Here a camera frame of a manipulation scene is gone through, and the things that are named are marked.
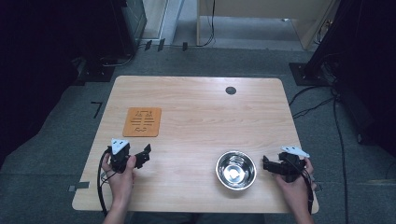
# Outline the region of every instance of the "hand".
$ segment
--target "hand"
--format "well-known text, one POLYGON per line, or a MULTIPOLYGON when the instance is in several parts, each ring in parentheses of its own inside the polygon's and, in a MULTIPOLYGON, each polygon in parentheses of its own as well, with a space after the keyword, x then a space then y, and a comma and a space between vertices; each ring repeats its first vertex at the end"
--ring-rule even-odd
MULTIPOLYGON (((304 158, 304 160, 306 163, 305 170, 312 175, 314 173, 314 167, 311 161, 308 158, 304 158)), ((287 183, 281 175, 275 175, 275 179, 297 223, 314 223, 308 212, 308 189, 303 177, 299 176, 291 183, 287 183)), ((312 182, 311 188, 315 189, 315 187, 316 184, 312 182)))
POLYGON ((102 162, 102 169, 106 172, 108 184, 113 195, 113 202, 104 223, 124 223, 128 205, 131 201, 132 189, 134 187, 134 165, 136 156, 131 156, 125 171, 122 174, 115 174, 108 164, 110 154, 107 153, 102 162))

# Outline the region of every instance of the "cable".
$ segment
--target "cable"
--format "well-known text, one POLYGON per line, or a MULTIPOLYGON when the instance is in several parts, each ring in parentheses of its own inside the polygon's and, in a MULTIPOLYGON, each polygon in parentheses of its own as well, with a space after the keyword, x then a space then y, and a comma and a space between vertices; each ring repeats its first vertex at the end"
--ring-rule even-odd
POLYGON ((306 184, 306 190, 307 190, 307 193, 308 193, 308 211, 309 211, 309 214, 312 214, 312 204, 314 203, 314 192, 313 192, 312 186, 311 186, 312 185, 312 180, 311 180, 310 174, 306 170, 300 171, 300 169, 298 167, 296 167, 294 165, 294 163, 289 161, 289 159, 286 158, 286 157, 285 157, 285 161, 287 161, 291 166, 293 166, 294 169, 298 173, 300 173, 300 175, 303 177, 304 182, 306 184))
POLYGON ((100 179, 101 179, 100 172, 102 170, 103 159, 104 159, 105 155, 107 154, 107 152, 109 152, 109 149, 105 150, 102 154, 102 157, 100 158, 99 167, 98 167, 98 176, 96 179, 96 186, 98 189, 99 202, 100 202, 100 205, 102 206, 102 213, 103 213, 103 215, 105 215, 105 217, 107 216, 107 209, 106 209, 106 205, 105 205, 105 200, 103 199, 103 192, 102 192, 103 184, 100 183, 100 179))
POLYGON ((299 118, 299 117, 302 117, 302 116, 306 115, 309 111, 314 110, 314 109, 317 109, 317 108, 320 107, 321 105, 326 105, 327 103, 331 102, 333 99, 334 99, 334 97, 332 97, 332 98, 330 98, 330 99, 327 99, 327 100, 321 102, 320 104, 318 104, 318 105, 316 105, 316 106, 314 106, 314 107, 311 107, 311 108, 309 108, 309 109, 302 110, 302 111, 300 111, 300 112, 294 114, 294 115, 293 115, 293 118, 294 118, 294 119, 297 119, 297 118, 299 118))
POLYGON ((334 101, 332 104, 332 112, 334 113, 334 121, 335 126, 337 127, 338 136, 340 137, 341 144, 341 152, 342 152, 342 163, 343 163, 343 178, 344 178, 344 207, 345 207, 345 219, 346 224, 349 223, 349 213, 348 213, 348 201, 347 201, 347 169, 346 169, 346 155, 345 155, 345 147, 344 147, 344 139, 343 135, 341 135, 340 126, 338 124, 337 113, 335 110, 335 105, 337 102, 337 97, 334 97, 334 101))
POLYGON ((197 47, 205 47, 205 46, 209 45, 209 44, 212 42, 212 40, 215 38, 215 25, 214 25, 214 22, 213 22, 213 20, 214 20, 214 18, 215 18, 215 8, 216 8, 216 0, 213 0, 213 7, 212 7, 212 22, 211 22, 211 24, 209 23, 212 33, 210 34, 210 37, 209 37, 209 39, 206 41, 205 44, 203 44, 203 45, 197 45, 197 47))
POLYGON ((342 50, 342 51, 340 51, 340 52, 330 53, 330 54, 324 55, 324 56, 320 59, 320 62, 321 62, 321 63, 322 63, 322 62, 325 62, 325 60, 326 60, 327 58, 331 57, 331 56, 339 55, 339 54, 344 54, 344 53, 346 53, 347 51, 349 51, 350 49, 353 48, 353 46, 354 46, 355 43, 356 43, 355 40, 358 38, 359 26, 361 25, 361 12, 362 12, 362 8, 363 8, 363 2, 364 2, 364 0, 361 0, 361 5, 360 5, 360 9, 359 9, 359 16, 358 16, 358 20, 357 20, 357 24, 356 24, 356 29, 355 29, 355 36, 353 36, 353 40, 351 41, 352 44, 351 44, 350 46, 348 46, 347 49, 344 49, 344 50, 342 50))
POLYGON ((315 89, 315 88, 318 88, 318 87, 323 87, 323 86, 307 87, 307 88, 305 88, 305 89, 300 90, 300 91, 297 92, 297 93, 293 96, 293 98, 290 100, 289 105, 293 104, 293 102, 294 102, 294 100, 297 98, 297 96, 299 96, 299 95, 302 94, 303 92, 309 91, 309 90, 312 90, 312 89, 315 89))

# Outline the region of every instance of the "wooden table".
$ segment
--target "wooden table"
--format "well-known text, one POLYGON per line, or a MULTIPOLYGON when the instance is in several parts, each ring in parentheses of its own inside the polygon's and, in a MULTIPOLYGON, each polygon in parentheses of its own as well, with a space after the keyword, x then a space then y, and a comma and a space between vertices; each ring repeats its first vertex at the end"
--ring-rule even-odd
MULTIPOLYGON (((277 161, 282 146, 300 146, 282 83, 276 78, 118 77, 92 144, 73 201, 77 210, 101 210, 96 175, 111 138, 128 139, 130 153, 151 144, 150 161, 135 169, 132 211, 287 213, 281 192, 262 156, 277 161), (227 87, 236 88, 228 94, 227 87), (157 137, 123 137, 129 107, 160 107, 157 137), (243 191, 226 189, 215 166, 229 150, 245 152, 258 171, 243 191)), ((106 206, 111 191, 104 187, 106 206)), ((318 211, 315 200, 313 212, 318 211)))
MULTIPOLYGON (((197 45, 201 16, 212 16, 214 0, 197 0, 197 45)), ((216 0, 215 16, 292 19, 303 49, 308 49, 338 0, 216 0)))

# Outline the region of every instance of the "stainless steel bowl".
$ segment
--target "stainless steel bowl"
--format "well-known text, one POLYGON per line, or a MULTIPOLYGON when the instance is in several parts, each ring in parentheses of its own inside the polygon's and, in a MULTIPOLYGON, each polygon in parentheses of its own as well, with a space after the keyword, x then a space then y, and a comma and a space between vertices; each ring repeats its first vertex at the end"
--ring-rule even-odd
POLYGON ((216 164, 219 181, 234 190, 247 189, 256 179, 253 160, 240 151, 229 151, 221 155, 216 164))

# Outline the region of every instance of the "gray carpet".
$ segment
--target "gray carpet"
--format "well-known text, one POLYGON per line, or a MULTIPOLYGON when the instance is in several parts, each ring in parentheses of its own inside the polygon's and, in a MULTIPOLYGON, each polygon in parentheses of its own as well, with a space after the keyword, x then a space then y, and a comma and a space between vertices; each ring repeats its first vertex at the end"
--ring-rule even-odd
MULTIPOLYGON (((0 223, 103 221, 100 212, 75 211, 74 193, 67 189, 80 179, 117 76, 278 77, 290 100, 304 87, 295 85, 288 63, 305 63, 311 56, 312 52, 264 49, 165 48, 158 52, 153 47, 139 50, 129 64, 117 67, 109 83, 68 88, 40 133, 7 157, 0 172, 0 223), (96 119, 98 105, 92 102, 104 103, 96 119)), ((329 88, 305 92, 290 107, 291 112, 307 109, 331 96, 329 88)), ((317 223, 346 223, 343 153, 332 109, 329 103, 295 120, 302 147, 311 154, 315 177, 323 188, 317 193, 317 223)), ((359 145, 344 107, 337 104, 336 113, 345 145, 349 223, 396 223, 395 185, 368 182, 385 179, 387 174, 387 178, 396 178, 396 165, 389 169, 394 158, 380 147, 359 145)), ((142 220, 152 215, 139 214, 134 223, 147 223, 142 220)), ((258 223, 293 223, 290 215, 275 214, 254 215, 240 223, 254 223, 253 219, 258 223)), ((229 223, 224 215, 213 220, 229 223)))

